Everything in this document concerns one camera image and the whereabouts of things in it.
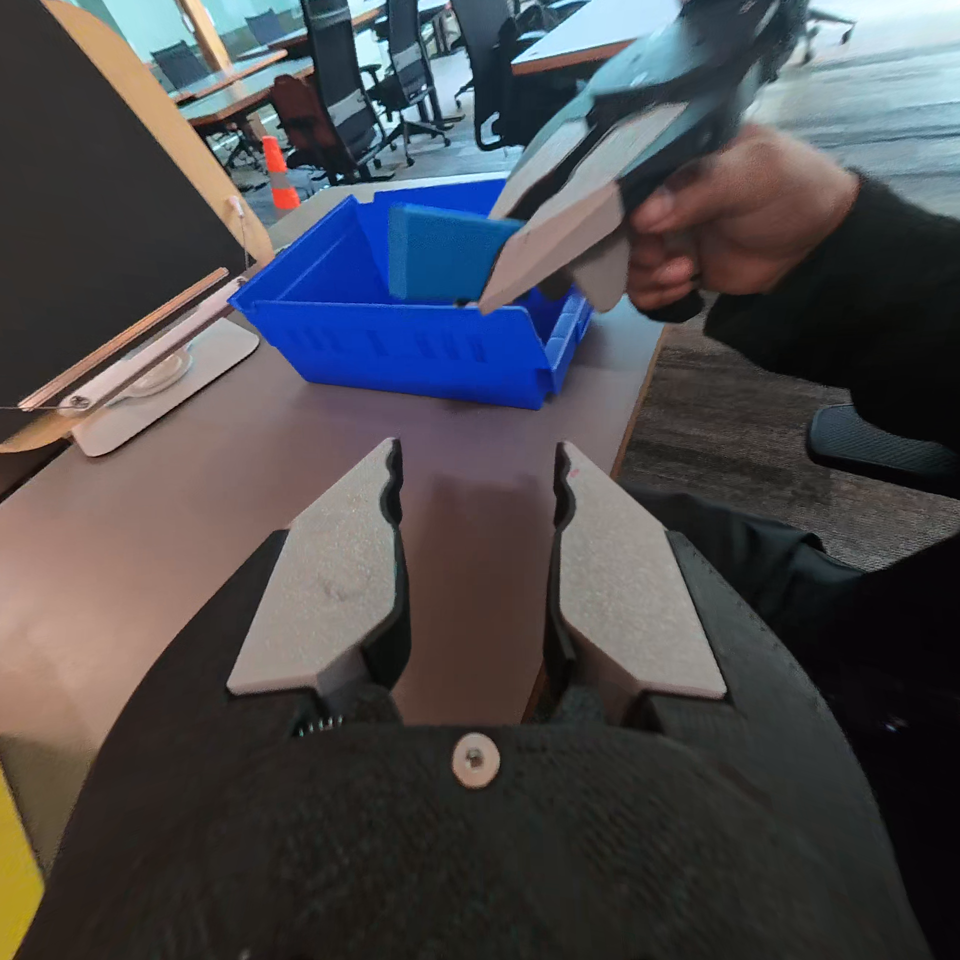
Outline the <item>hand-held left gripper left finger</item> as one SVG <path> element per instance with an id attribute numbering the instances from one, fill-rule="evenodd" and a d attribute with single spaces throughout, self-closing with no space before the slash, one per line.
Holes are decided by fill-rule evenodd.
<path id="1" fill-rule="evenodd" d="M 402 443 L 385 438 L 289 525 L 234 666 L 232 695 L 392 690 L 412 649 Z"/>

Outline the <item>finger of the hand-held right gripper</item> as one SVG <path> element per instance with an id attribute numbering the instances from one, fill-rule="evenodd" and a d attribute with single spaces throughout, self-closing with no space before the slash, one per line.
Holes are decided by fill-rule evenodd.
<path id="1" fill-rule="evenodd" d="M 597 311 L 623 297 L 630 258 L 619 177 L 687 108 L 665 103 L 619 121 L 573 169 L 558 193 L 502 247 L 477 305 L 507 306 L 559 274 Z"/>
<path id="2" fill-rule="evenodd" d="M 595 174 L 577 173 L 597 142 L 598 126 L 587 117 L 561 122 L 524 151 L 487 218 L 531 226 L 564 218 L 600 190 Z"/>

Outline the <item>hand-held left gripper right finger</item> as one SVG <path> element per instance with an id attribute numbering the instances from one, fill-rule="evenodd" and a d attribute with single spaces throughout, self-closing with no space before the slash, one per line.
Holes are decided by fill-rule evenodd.
<path id="1" fill-rule="evenodd" d="M 728 688 L 666 527 L 577 446 L 557 444 L 546 589 L 546 695 L 599 697 L 620 726 L 647 694 Z"/>

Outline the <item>blue block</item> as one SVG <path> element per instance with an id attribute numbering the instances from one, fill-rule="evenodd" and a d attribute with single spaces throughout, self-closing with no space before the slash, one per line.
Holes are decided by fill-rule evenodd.
<path id="1" fill-rule="evenodd" d="M 515 219 L 396 203 L 387 216 L 390 295 L 417 304 L 478 302 L 502 249 L 523 226 Z"/>

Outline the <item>blue plastic bin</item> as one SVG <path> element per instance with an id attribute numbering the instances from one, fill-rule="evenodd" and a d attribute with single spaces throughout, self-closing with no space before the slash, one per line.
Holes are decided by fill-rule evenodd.
<path id="1" fill-rule="evenodd" d="M 401 301 L 388 286 L 388 217 L 411 204 L 486 215 L 503 176 L 344 198 L 230 298 L 310 383 L 539 410 L 562 389 L 594 308 L 533 290 L 489 315 Z"/>

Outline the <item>yellow plastic bin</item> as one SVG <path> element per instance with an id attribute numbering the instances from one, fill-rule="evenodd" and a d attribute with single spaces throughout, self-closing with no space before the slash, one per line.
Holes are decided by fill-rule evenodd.
<path id="1" fill-rule="evenodd" d="M 1 771 L 1 958 L 13 959 L 36 916 L 42 871 L 5 771 Z"/>

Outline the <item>person's right forearm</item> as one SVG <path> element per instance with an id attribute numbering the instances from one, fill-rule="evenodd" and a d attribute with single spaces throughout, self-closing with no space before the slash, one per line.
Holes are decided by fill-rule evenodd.
<path id="1" fill-rule="evenodd" d="M 862 419 L 959 450 L 959 222 L 862 176 L 844 221 L 766 294 L 720 295 L 704 334 L 842 389 Z"/>

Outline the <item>person's right hand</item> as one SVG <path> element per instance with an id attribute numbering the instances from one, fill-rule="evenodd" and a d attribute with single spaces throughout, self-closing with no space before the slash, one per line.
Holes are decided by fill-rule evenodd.
<path id="1" fill-rule="evenodd" d="M 859 174 L 771 126 L 672 174 L 630 215 L 627 294 L 650 315 L 701 287 L 769 292 L 852 211 Z"/>

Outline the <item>black office chair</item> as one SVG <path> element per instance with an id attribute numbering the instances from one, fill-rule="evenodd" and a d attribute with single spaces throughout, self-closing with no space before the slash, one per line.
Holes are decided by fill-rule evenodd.
<path id="1" fill-rule="evenodd" d="M 379 155 L 388 137 L 367 95 L 346 1 L 301 1 L 306 40 L 314 64 L 319 120 L 311 138 L 331 182 L 386 183 Z"/>
<path id="2" fill-rule="evenodd" d="M 394 146 L 400 138 L 407 166 L 413 134 L 439 138 L 450 146 L 452 122 L 444 119 L 429 60 L 425 52 L 417 1 L 387 1 L 389 67 L 379 83 L 380 103 L 389 120 L 397 122 L 387 137 Z"/>
<path id="3" fill-rule="evenodd" d="M 542 39 L 549 18 L 540 2 L 454 1 L 472 72 L 473 130 L 483 152 L 524 147 L 534 137 L 515 93 L 513 59 Z"/>

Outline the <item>person's leg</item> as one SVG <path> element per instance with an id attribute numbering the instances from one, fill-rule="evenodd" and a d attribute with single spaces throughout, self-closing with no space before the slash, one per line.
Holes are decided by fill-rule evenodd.
<path id="1" fill-rule="evenodd" d="M 700 552 L 854 730 L 897 718 L 925 748 L 958 759 L 958 534 L 864 571 L 786 522 L 691 493 L 622 487 Z"/>

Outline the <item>brown office chair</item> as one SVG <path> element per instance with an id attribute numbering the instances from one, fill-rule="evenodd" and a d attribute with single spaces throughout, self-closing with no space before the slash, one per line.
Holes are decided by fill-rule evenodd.
<path id="1" fill-rule="evenodd" d="M 292 75 L 278 76 L 270 100 L 292 148 L 286 157 L 287 166 L 310 166 L 338 174 L 339 141 L 313 86 Z"/>

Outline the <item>orange traffic cone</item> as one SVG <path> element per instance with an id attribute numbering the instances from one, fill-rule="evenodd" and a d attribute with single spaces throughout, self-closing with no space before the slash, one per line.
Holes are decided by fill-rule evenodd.
<path id="1" fill-rule="evenodd" d="M 296 210 L 301 205 L 297 189 L 289 179 L 286 161 L 279 140 L 269 134 L 262 137 L 263 154 L 270 180 L 274 207 L 281 213 Z"/>

